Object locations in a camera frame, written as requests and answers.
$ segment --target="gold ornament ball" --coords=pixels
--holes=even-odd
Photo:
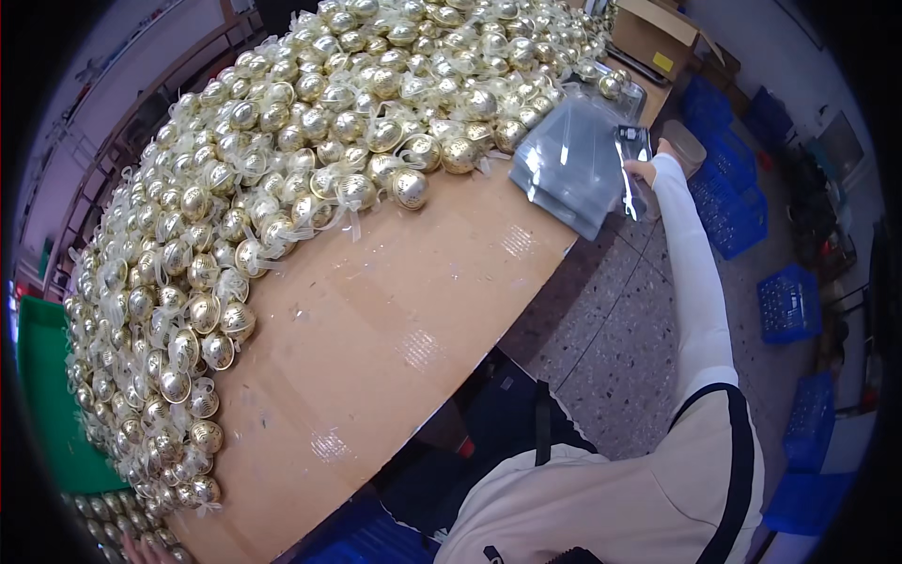
[[[157,297],[147,286],[138,286],[128,295],[128,312],[135,321],[147,321],[151,318]]]
[[[476,168],[479,148],[467,137],[452,139],[442,148],[442,166],[452,174],[466,174]]]
[[[399,87],[400,74],[394,69],[377,69],[370,78],[370,89],[378,97],[396,97]]]
[[[329,132],[329,115],[324,109],[312,107],[300,119],[300,131],[304,137],[319,141]]]
[[[364,134],[364,118],[356,112],[342,112],[332,125],[339,141],[351,143]]]
[[[404,167],[391,176],[391,195],[402,208],[422,208],[426,204],[427,188],[426,176],[420,171]]]
[[[442,147],[435,137],[422,134],[408,140],[401,155],[406,162],[420,165],[420,171],[432,172],[442,162]]]
[[[507,119],[495,128],[495,144],[503,153],[514,154],[529,129],[517,119]]]
[[[201,355],[213,370],[226,370],[235,360],[235,343],[217,331],[204,338]]]
[[[381,119],[366,134],[366,147],[373,153],[386,153],[394,149],[404,135],[398,122]]]
[[[598,91],[609,100],[620,96],[621,83],[611,74],[606,74],[598,80]]]
[[[527,129],[532,129],[542,121],[542,114],[533,106],[522,106],[517,111],[517,118]]]
[[[274,133],[288,125],[291,114],[283,102],[275,102],[260,113],[260,130]]]
[[[225,433],[222,427],[210,420],[197,421],[188,431],[191,444],[205,454],[215,454],[223,447]]]
[[[301,129],[300,123],[289,124],[283,127],[279,131],[277,143],[279,145],[279,149],[286,153],[294,153],[298,149],[302,148],[306,143],[306,140],[304,138],[304,133]]]
[[[298,80],[294,89],[301,101],[312,104],[319,100],[319,97],[322,95],[323,90],[326,89],[327,85],[328,81],[326,80],[326,77],[321,74],[310,72]]]

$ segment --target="cardboard sheet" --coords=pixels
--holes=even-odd
[[[615,61],[607,64],[618,67]],[[669,90],[636,80],[650,126]],[[223,511],[168,523],[199,562],[269,562],[365,484],[460,386],[576,235],[492,174],[429,176],[420,212],[383,203],[252,284],[257,329],[214,376]]]

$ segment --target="plastic container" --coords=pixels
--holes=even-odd
[[[730,100],[699,75],[694,75],[689,81],[680,110],[687,123],[694,119],[704,124],[705,131],[723,131],[732,123]]]
[[[702,168],[702,163],[708,152],[698,139],[692,135],[692,132],[676,119],[671,119],[664,123],[664,132],[661,136],[670,141],[670,145],[673,146],[676,152],[676,159],[683,168],[683,174],[688,179],[692,178],[692,175]]]
[[[787,430],[783,435],[783,451],[787,455],[788,470],[810,473],[821,471],[835,421],[833,379],[830,372],[800,378]]]
[[[855,475],[787,472],[764,513],[764,524],[776,532],[819,536],[839,510]]]
[[[16,362],[45,460],[60,490],[96,494],[128,487],[85,439],[66,390],[66,316],[62,306],[23,296]]]
[[[768,202],[754,184],[737,192],[708,161],[688,181],[708,240],[730,260],[768,236]]]
[[[697,118],[687,121],[686,129],[698,138],[707,151],[707,161],[717,167],[734,190],[741,192],[755,183],[755,154],[734,132],[707,130]]]
[[[769,151],[774,151],[785,143],[787,134],[794,125],[783,103],[763,86],[749,103],[749,110],[742,122]]]
[[[761,339],[769,345],[784,345],[821,333],[821,300],[817,279],[790,264],[758,282]]]

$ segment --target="cardboard box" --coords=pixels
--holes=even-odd
[[[663,0],[619,0],[612,41],[620,50],[675,80],[692,57],[698,36],[720,50],[692,20]]]
[[[745,92],[739,90],[739,87],[731,82],[723,93],[726,94],[727,99],[730,100],[730,107],[732,108],[733,113],[737,117],[744,117],[749,111],[749,104],[751,104],[751,100],[745,95]]]
[[[721,92],[726,92],[727,87],[732,83],[732,77],[723,71],[723,66],[719,63],[714,65],[709,60],[702,63],[702,68],[698,71],[698,74]]]
[[[742,64],[739,62],[739,59],[732,56],[732,53],[725,50],[720,43],[717,43],[717,48],[721,50],[720,59],[717,58],[713,51],[708,51],[704,55],[704,60],[705,62],[710,62],[712,66],[730,77],[730,81],[733,81],[736,75],[739,74],[739,71],[742,70]]]

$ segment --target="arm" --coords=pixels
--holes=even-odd
[[[667,230],[667,250],[676,291],[676,391],[683,402],[708,384],[739,385],[732,363],[723,288],[708,237],[686,186],[686,178],[666,140],[651,162],[624,168],[645,178],[658,196]]]

